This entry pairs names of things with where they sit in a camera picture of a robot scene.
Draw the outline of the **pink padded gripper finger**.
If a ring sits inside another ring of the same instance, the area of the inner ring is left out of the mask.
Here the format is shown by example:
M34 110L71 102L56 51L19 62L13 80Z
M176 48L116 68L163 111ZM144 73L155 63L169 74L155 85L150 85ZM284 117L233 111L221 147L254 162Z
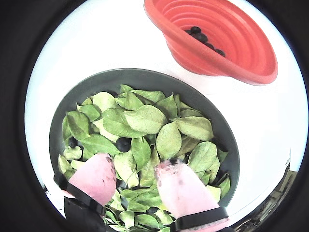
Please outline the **pink padded gripper finger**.
M154 167L163 205L175 218L171 232L228 232L229 216L194 171L179 159Z
M116 191L116 173L112 158L97 153L69 179L57 171L54 181L64 193L64 213L78 232L105 232L104 206Z

